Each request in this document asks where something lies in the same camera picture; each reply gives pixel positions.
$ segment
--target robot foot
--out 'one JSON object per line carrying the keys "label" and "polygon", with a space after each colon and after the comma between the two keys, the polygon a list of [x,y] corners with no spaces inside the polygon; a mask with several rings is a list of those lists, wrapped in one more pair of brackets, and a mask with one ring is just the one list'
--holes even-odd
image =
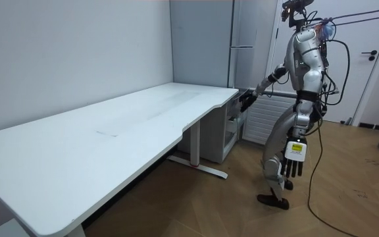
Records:
{"label": "robot foot", "polygon": [[286,190],[293,190],[293,182],[290,180],[286,180],[284,182],[284,189]]}
{"label": "robot foot", "polygon": [[278,200],[278,198],[274,195],[262,195],[259,194],[257,196],[257,200],[261,202],[262,204],[271,206],[271,207],[278,207],[283,210],[289,209],[289,201],[287,199],[282,198],[281,201]]}

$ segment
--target parquet floor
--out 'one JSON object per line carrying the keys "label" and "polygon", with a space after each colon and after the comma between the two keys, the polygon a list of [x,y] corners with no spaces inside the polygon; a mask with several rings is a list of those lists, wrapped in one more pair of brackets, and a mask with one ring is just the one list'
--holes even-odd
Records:
{"label": "parquet floor", "polygon": [[[312,206],[325,221],[358,236],[379,236],[379,131],[330,122],[322,127],[324,155],[315,174]],[[304,175],[284,191],[290,210],[259,203],[268,193],[262,149],[238,143],[222,165],[227,180],[165,161],[86,229],[93,236],[345,236],[307,208],[308,183],[320,146],[309,137]]]}

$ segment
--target door handle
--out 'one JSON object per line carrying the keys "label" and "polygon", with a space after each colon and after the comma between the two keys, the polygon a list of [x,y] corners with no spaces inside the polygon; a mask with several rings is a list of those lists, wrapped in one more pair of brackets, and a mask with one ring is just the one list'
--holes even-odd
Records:
{"label": "door handle", "polygon": [[378,53],[377,50],[372,50],[371,52],[363,52],[362,54],[371,54],[371,55],[376,55]]}

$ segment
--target yellow label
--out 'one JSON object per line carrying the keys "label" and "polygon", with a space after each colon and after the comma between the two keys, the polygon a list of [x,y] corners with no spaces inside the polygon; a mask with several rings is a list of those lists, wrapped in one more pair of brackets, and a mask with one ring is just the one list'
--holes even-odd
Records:
{"label": "yellow label", "polygon": [[302,145],[293,144],[292,151],[302,151]]}

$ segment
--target radiator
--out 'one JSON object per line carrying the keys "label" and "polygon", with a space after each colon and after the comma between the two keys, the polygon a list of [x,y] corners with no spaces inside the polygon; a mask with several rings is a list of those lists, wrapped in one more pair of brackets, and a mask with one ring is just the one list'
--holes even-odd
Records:
{"label": "radiator", "polygon": [[263,95],[249,108],[242,139],[265,145],[277,119],[295,103],[294,94]]}

